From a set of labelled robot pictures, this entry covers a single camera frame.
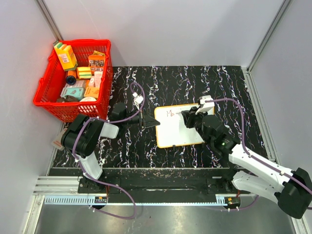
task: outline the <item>black marble surface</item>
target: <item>black marble surface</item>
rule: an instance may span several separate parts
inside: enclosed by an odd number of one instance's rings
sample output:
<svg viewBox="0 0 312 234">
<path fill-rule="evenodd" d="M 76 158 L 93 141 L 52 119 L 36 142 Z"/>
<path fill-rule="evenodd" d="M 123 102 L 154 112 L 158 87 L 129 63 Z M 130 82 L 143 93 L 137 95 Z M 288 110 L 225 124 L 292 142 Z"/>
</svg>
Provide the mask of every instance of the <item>black marble surface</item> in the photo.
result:
<svg viewBox="0 0 312 234">
<path fill-rule="evenodd" d="M 251 99 L 239 66 L 169 66 L 114 67 L 110 110 L 116 102 L 133 109 L 130 83 L 140 83 L 145 91 L 145 109 L 154 116 L 158 106 L 197 102 L 203 95 L 212 98 L 233 98 L 244 112 L 246 146 L 267 157 L 263 139 Z M 241 139 L 239 111 L 231 102 L 219 102 L 215 114 L 224 122 L 232 136 Z M 103 168 L 209 168 L 228 167 L 208 146 L 201 144 L 160 149 L 156 130 L 139 130 L 131 126 L 120 139 L 101 138 L 96 147 L 98 161 Z M 54 168 L 77 168 L 74 158 L 66 151 L 58 151 Z"/>
</svg>

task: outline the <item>cable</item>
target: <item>cable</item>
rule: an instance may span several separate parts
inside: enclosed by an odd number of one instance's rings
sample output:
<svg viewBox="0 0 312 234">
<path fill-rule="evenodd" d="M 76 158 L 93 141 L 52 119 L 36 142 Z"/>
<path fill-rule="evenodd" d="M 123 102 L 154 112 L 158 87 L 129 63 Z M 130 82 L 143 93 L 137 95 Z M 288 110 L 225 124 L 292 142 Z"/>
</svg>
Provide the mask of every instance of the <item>cable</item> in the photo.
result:
<svg viewBox="0 0 312 234">
<path fill-rule="evenodd" d="M 88 125 L 88 123 L 89 123 L 90 121 L 92 121 L 92 120 L 94 120 L 94 119 L 98 119 L 98 120 L 101 120 L 101 121 L 103 121 L 103 122 L 110 123 L 110 124 L 113 124 L 113 123 L 121 123 L 121 122 L 125 122 L 125 121 L 128 121 L 128 120 L 132 119 L 134 116 L 136 116 L 137 114 L 140 113 L 140 111 L 143 109 L 143 106 L 144 106 L 144 102 L 145 102 L 145 93 L 144 93 L 144 90 L 143 90 L 142 86 L 141 86 L 140 84 L 138 84 L 138 83 L 131 83 L 131 84 L 130 84 L 130 87 L 132 87 L 133 84 L 135 84 L 136 86 L 138 86 L 138 87 L 140 88 L 140 90 L 141 90 L 141 92 L 142 92 L 142 95 L 143 95 L 143 102 L 142 102 L 142 104 L 141 104 L 139 110 L 138 110 L 135 114 L 133 114 L 132 116 L 130 116 L 130 117 L 128 117 L 128 118 L 125 118 L 125 119 L 122 119 L 122 120 L 117 120 L 117 121 L 109 121 L 109 120 L 104 120 L 104 119 L 96 118 L 96 117 L 89 118 L 89 119 L 84 123 L 83 127 L 81 128 L 80 132 L 78 133 L 77 138 L 76 138 L 75 143 L 74 143 L 74 146 L 73 146 L 73 156 L 74 156 L 74 158 L 78 161 L 79 167 L 82 169 L 82 172 L 83 172 L 83 174 L 84 174 L 85 176 L 87 176 L 89 179 L 95 181 L 96 183 L 103 184 L 103 185 L 105 185 L 105 186 L 111 186 L 111 187 L 114 187 L 114 188 L 117 188 L 117 189 L 123 191 L 123 192 L 130 198 L 130 200 L 132 201 L 133 207 L 134 207 L 134 213 L 133 213 L 132 216 L 129 216 L 129 217 L 119 216 L 119 215 L 112 214 L 112 213 L 109 213 L 109 212 L 106 212 L 106 211 L 101 211 L 101 210 L 98 210 L 98 209 L 95 209 L 95 208 L 93 209 L 93 211 L 98 211 L 98 212 L 100 212 L 100 213 L 103 213 L 103 214 L 106 214 L 106 215 L 110 215 L 110 216 L 113 216 L 113 217 L 116 217 L 116 218 L 121 218 L 121 219 L 132 219 L 132 218 L 135 218 L 135 216 L 137 215 L 137 206 L 136 206 L 136 203 L 135 203 L 134 199 L 133 199 L 133 198 L 131 197 L 131 195 L 130 195 L 126 190 L 124 190 L 122 187 L 117 186 L 117 185 L 115 185 L 115 184 L 110 184 L 110 183 L 105 183 L 105 182 L 99 181 L 99 180 L 93 178 L 92 176 L 90 176 L 90 175 L 86 172 L 86 170 L 84 169 L 82 163 L 80 162 L 79 158 L 78 158 L 77 155 L 76 155 L 76 147 L 77 147 L 79 138 L 81 137 L 81 135 L 82 135 L 84 129 L 86 128 L 86 126 Z"/>
<path fill-rule="evenodd" d="M 240 104 L 232 99 L 232 98 L 221 98 L 221 99 L 215 99 L 215 100 L 209 100 L 209 101 L 205 101 L 205 102 L 220 102 L 220 101 L 232 101 L 236 104 L 236 106 L 238 106 L 238 109 L 239 109 L 239 112 L 240 112 L 240 116 L 241 116 L 241 122 L 242 122 L 242 146 L 243 146 L 243 149 L 245 151 L 245 153 L 250 156 L 251 158 L 253 158 L 254 160 L 262 163 L 263 165 L 267 166 L 268 168 L 280 173 L 281 175 L 283 176 L 286 176 L 288 177 L 289 179 L 291 179 L 292 181 L 296 182 L 297 184 L 299 184 L 302 188 L 304 188 L 309 194 L 312 195 L 312 190 L 310 190 L 306 185 L 304 185 L 302 182 L 300 182 L 299 180 L 297 180 L 296 178 L 294 178 L 293 176 L 287 174 L 287 173 L 284 173 L 282 172 L 281 170 L 271 166 L 270 164 L 258 159 L 257 157 L 251 155 L 249 153 L 249 151 L 247 150 L 246 148 L 246 145 L 245 145 L 245 129 L 244 129 L 244 115 L 243 115 L 243 110 L 242 110 L 242 107 L 240 106 Z"/>
</svg>

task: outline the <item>red plastic basket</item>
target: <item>red plastic basket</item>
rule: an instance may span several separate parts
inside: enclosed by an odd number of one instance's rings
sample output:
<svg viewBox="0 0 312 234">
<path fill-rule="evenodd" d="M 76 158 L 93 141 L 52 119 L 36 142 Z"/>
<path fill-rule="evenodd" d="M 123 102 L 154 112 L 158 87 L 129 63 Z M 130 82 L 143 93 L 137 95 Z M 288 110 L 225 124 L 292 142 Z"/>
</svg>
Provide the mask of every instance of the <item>red plastic basket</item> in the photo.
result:
<svg viewBox="0 0 312 234">
<path fill-rule="evenodd" d="M 105 119 L 108 111 L 108 102 L 112 89 L 113 66 L 110 56 L 111 43 L 109 40 L 63 40 L 65 44 L 71 45 L 76 55 L 78 66 L 88 66 L 88 56 L 94 50 L 105 52 L 106 60 L 99 89 L 97 101 L 90 102 L 66 102 L 58 103 L 61 91 L 65 86 L 66 72 L 53 50 L 48 61 L 48 66 L 34 97 L 34 104 L 41 106 L 63 122 L 73 122 L 78 114 Z"/>
</svg>

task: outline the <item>whiteboard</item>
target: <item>whiteboard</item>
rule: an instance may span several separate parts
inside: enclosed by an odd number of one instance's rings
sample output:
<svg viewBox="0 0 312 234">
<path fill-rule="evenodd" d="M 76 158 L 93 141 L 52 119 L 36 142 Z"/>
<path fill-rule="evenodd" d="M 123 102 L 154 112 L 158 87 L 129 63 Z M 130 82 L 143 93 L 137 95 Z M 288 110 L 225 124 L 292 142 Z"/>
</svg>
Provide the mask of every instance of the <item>whiteboard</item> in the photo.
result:
<svg viewBox="0 0 312 234">
<path fill-rule="evenodd" d="M 186 104 L 177 106 L 163 106 L 155 108 L 155 119 L 160 122 L 156 126 L 157 146 L 159 148 L 168 148 L 183 145 L 193 145 L 203 143 L 195 128 L 185 127 L 181 111 L 188 111 L 198 104 Z M 213 115 L 212 108 L 208 114 Z"/>
</svg>

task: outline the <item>gray wall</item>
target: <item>gray wall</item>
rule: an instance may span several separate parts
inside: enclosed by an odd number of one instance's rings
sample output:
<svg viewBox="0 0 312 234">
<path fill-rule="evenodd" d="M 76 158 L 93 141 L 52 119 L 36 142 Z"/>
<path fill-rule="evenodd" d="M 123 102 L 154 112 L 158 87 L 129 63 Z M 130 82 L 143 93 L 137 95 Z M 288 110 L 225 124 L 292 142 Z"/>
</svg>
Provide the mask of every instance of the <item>gray wall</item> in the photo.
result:
<svg viewBox="0 0 312 234">
<path fill-rule="evenodd" d="M 110 39 L 114 66 L 247 66 L 283 0 L 45 0 L 64 39 Z"/>
<path fill-rule="evenodd" d="M 60 121 L 32 99 L 55 40 L 35 1 L 1 2 L 0 228 L 19 233 Z"/>
<path fill-rule="evenodd" d="M 312 176 L 312 1 L 293 1 L 252 70 L 281 163 Z M 306 212 L 312 228 L 312 211 Z"/>
</svg>

